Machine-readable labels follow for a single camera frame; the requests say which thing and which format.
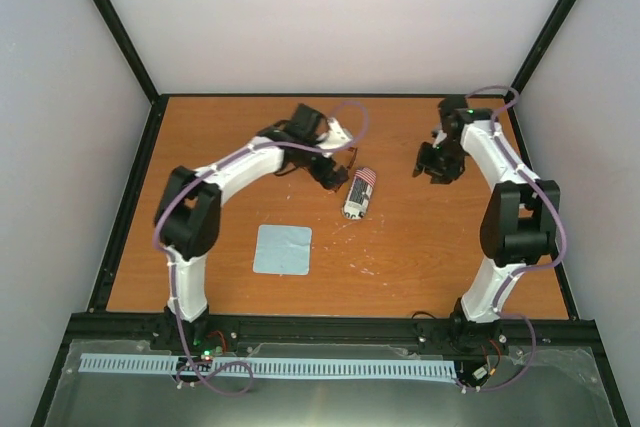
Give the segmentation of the light blue cleaning cloth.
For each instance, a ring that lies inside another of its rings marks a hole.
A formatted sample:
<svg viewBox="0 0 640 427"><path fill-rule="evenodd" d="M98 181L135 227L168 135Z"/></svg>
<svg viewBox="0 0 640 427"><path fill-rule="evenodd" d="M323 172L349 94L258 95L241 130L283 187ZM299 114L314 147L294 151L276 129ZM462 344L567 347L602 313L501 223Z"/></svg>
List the light blue cleaning cloth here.
<svg viewBox="0 0 640 427"><path fill-rule="evenodd" d="M258 228L253 272L278 276L305 276L311 265L312 229L263 224Z"/></svg>

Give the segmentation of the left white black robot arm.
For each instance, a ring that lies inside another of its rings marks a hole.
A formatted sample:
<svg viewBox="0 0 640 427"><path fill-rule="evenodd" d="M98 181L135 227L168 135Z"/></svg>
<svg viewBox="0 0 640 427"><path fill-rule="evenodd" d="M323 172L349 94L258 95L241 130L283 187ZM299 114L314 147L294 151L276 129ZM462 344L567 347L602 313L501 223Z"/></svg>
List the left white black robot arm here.
<svg viewBox="0 0 640 427"><path fill-rule="evenodd" d="M307 170L326 190L340 187L348 170L333 155L357 141L334 117L305 104L293 115L260 130L244 146L195 170L170 173L154 217L154 248L169 268L167 307L178 319L172 335L186 349L201 347L208 325L206 259L219 237L223 206L234 195L289 165Z"/></svg>

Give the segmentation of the flag pattern sunglasses case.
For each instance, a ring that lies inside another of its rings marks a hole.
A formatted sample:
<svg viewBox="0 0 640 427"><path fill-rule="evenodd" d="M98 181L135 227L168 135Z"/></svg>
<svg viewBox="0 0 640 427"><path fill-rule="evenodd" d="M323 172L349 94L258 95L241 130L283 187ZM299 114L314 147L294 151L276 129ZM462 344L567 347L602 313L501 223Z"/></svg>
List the flag pattern sunglasses case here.
<svg viewBox="0 0 640 427"><path fill-rule="evenodd" d="M376 183L376 173L369 167L355 171L353 181L342 207L343 216L350 220L361 220L369 210Z"/></svg>

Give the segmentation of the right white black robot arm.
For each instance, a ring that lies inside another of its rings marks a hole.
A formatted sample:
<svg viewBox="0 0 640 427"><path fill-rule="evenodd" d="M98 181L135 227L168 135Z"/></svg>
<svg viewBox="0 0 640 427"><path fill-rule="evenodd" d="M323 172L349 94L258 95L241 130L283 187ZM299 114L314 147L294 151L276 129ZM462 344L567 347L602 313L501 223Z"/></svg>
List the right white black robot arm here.
<svg viewBox="0 0 640 427"><path fill-rule="evenodd" d="M451 95L439 102L438 115L431 141L419 148L413 174L448 185L472 159L490 190L479 229L483 260L449 316L450 344L470 352L498 338L513 287L565 236L558 225L560 188L522 161L493 110L473 108L468 97Z"/></svg>

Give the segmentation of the brown sunglasses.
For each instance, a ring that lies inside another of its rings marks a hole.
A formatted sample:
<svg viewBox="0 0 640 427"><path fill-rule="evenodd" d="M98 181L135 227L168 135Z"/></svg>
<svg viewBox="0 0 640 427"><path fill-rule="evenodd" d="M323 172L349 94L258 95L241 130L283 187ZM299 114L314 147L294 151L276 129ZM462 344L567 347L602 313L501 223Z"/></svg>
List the brown sunglasses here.
<svg viewBox="0 0 640 427"><path fill-rule="evenodd" d="M338 164L344 167L347 171L350 171L357 158L358 148L348 147L334 154L334 159Z"/></svg>

